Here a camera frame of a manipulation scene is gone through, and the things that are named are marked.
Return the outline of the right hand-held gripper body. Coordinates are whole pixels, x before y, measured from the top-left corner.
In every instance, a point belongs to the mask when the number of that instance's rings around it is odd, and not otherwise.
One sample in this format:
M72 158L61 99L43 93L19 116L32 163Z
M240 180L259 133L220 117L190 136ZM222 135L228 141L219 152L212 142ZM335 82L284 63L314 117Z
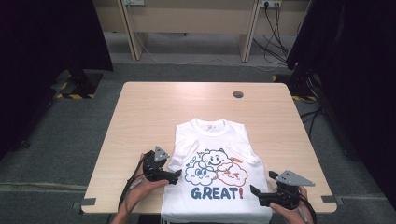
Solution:
M300 201L299 187L314 185L313 181L286 170L276 179L275 193L262 193L263 196L259 198L260 206L276 203L289 210L295 209Z

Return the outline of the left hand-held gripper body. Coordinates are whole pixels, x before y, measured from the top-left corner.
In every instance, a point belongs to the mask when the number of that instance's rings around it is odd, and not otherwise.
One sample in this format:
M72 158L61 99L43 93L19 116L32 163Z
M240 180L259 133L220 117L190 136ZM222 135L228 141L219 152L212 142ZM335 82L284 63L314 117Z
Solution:
M163 169L169 155L160 147L156 146L153 150L145 154L143 159L143 173L150 182L169 180L174 173Z

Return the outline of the white printed T-shirt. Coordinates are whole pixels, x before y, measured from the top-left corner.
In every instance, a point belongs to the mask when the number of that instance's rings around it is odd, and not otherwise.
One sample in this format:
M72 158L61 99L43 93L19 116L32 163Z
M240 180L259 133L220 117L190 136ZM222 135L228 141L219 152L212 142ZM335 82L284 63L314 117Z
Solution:
M164 188L162 219L170 223L269 224L272 210L261 206L252 186L268 190L262 160L243 124L192 119L176 126L167 170L180 171Z

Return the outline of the person's right hand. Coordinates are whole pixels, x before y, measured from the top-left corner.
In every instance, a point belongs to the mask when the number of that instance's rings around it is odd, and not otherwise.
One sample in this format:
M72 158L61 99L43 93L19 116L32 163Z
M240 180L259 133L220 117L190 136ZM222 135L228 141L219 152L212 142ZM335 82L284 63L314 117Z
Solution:
M303 201L299 201L299 206L293 210L288 210L276 203L271 203L270 207L284 217L286 224L314 224L311 213Z

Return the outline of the person's left hand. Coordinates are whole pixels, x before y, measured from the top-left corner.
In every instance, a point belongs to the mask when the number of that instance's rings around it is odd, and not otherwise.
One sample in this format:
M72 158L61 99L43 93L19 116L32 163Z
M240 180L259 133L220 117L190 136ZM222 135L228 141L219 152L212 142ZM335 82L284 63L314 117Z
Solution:
M152 191L169 184L168 180L159 180L155 182L147 180L143 174L141 165L137 166L137 172L134 177L135 180L132 183L132 187L127 190L123 205L120 207L121 211L126 211L127 213L131 213L136 205L145 199Z

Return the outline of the black metal stand base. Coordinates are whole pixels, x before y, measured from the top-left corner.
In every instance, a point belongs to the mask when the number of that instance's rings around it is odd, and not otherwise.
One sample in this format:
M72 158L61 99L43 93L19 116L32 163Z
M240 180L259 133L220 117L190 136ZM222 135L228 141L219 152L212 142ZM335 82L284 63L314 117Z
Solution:
M306 81L295 78L292 74L275 74L272 76L272 80L274 83L285 84L293 100L308 104L313 104L318 100Z
M93 99L102 77L102 73L83 69L64 70L52 88L57 99Z

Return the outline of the black curtain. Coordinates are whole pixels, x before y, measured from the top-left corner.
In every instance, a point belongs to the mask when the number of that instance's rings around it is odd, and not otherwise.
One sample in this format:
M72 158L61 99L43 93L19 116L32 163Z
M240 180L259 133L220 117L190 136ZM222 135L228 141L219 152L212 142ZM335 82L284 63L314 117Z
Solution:
M113 69L93 0L0 0L0 159L30 134L65 70Z
M396 209L396 0L310 0L287 67Z

